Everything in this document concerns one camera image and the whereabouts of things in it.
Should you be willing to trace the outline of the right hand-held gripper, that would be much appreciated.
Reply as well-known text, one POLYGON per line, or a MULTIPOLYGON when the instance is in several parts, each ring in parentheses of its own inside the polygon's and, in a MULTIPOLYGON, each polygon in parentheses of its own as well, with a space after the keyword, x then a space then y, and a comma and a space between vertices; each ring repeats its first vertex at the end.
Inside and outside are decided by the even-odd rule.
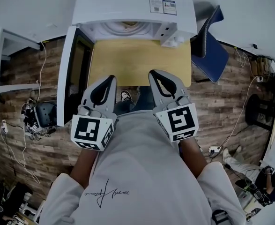
POLYGON ((148 78, 156 105, 153 114, 169 140, 179 142, 195 136, 198 115, 181 79, 157 69, 150 70, 148 78))

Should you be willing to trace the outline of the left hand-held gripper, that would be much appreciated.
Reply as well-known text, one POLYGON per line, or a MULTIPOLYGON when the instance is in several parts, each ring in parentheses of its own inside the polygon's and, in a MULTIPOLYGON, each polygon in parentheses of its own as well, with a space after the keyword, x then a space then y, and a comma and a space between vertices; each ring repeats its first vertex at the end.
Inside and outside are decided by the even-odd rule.
POLYGON ((104 151, 113 132, 117 115, 117 79, 113 75, 99 79, 86 88, 78 114, 73 115, 71 141, 83 149, 104 151))

